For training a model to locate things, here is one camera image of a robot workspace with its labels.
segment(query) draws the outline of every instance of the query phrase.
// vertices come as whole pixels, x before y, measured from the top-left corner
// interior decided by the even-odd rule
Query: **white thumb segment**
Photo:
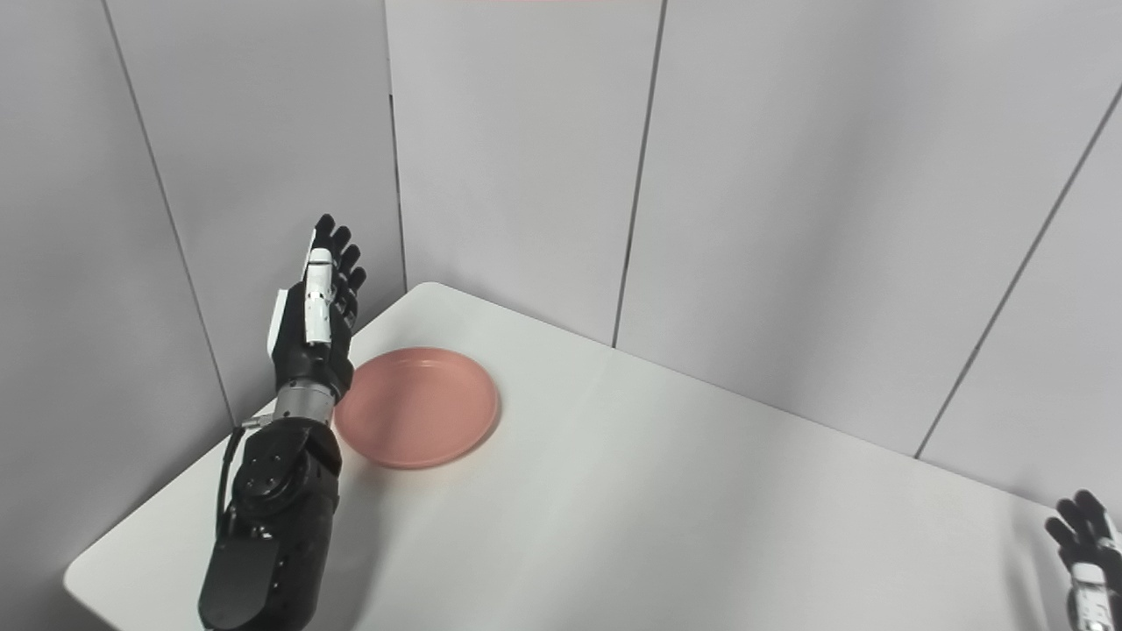
[[[304,269],[307,269],[307,262],[312,260],[312,244],[315,243],[315,228],[312,228],[312,237],[307,239],[307,254],[304,255],[304,267],[300,269],[303,274]]]
[[[331,344],[331,283],[334,265],[327,248],[307,255],[304,275],[304,341]]]
[[[1106,575],[1103,569],[1093,564],[1075,564],[1072,566],[1072,579],[1092,585],[1106,585]]]

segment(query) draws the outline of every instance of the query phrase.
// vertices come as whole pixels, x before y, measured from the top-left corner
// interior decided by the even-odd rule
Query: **pink plate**
[[[434,467],[479,445],[498,419],[498,391],[487,371],[443,348],[403,348],[355,371],[335,408],[335,427],[371,463]]]

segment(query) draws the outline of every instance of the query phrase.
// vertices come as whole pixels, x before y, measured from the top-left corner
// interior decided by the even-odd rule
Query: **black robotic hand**
[[[350,388],[353,367],[347,359],[351,327],[358,314],[358,289],[366,271],[355,267],[359,249],[348,246],[351,232],[335,228],[330,214],[315,225],[301,280],[280,291],[269,327],[269,355],[276,387],[307,379],[331,390],[335,403]]]
[[[219,482],[214,548],[199,597],[214,631],[298,631],[312,619],[339,504],[342,456],[329,427],[350,388],[356,292],[350,230],[324,214],[315,225],[301,280],[277,294],[269,355],[277,401],[272,420],[246,440],[226,505],[230,461],[245,426],[227,445]]]
[[[1059,545],[1059,558],[1075,578],[1073,591],[1068,594],[1068,614],[1073,629],[1083,631],[1080,627],[1095,624],[1085,615],[1080,622],[1078,611],[1079,574],[1086,566],[1102,570],[1112,618],[1115,621],[1122,620],[1122,554],[1119,551],[1119,533],[1106,509],[1089,491],[1084,490],[1072,500],[1060,500],[1056,504],[1056,511],[1064,519],[1050,518],[1045,522],[1045,529]]]

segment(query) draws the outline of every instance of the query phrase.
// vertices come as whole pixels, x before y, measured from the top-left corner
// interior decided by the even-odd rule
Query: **robotic hand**
[[[1114,621],[1122,615],[1122,537],[1089,491],[1060,500],[1056,510],[1063,521],[1050,518],[1045,529],[1059,545],[1059,558],[1072,573],[1067,596],[1072,629],[1114,631]]]
[[[315,225],[303,277],[280,290],[269,327],[277,404],[246,440],[233,478],[230,461],[245,427],[227,445],[218,525],[199,615],[214,631],[300,631],[315,613],[339,504],[342,457],[329,427],[350,388],[347,358],[366,272],[353,268],[350,230],[324,214]]]

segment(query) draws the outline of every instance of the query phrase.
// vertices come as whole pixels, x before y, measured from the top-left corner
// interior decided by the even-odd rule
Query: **silver cylinder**
[[[335,397],[331,388],[309,379],[296,379],[280,386],[277,391],[277,404],[273,410],[273,420],[295,417],[312,419],[321,423],[331,422],[331,412],[335,406]]]

